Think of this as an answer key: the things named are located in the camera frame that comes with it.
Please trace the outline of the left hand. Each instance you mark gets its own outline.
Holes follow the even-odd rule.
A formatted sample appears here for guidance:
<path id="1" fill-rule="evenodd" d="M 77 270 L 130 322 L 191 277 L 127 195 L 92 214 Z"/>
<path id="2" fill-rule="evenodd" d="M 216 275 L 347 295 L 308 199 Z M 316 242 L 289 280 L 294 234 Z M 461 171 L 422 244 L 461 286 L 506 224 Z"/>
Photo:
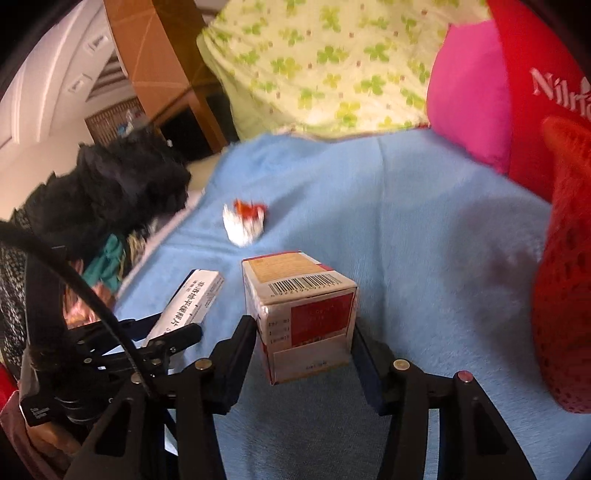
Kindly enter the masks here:
<path id="1" fill-rule="evenodd" d="M 80 443 L 64 428 L 53 423 L 38 426 L 26 425 L 32 445 L 49 458 L 74 456 L 81 448 Z"/>

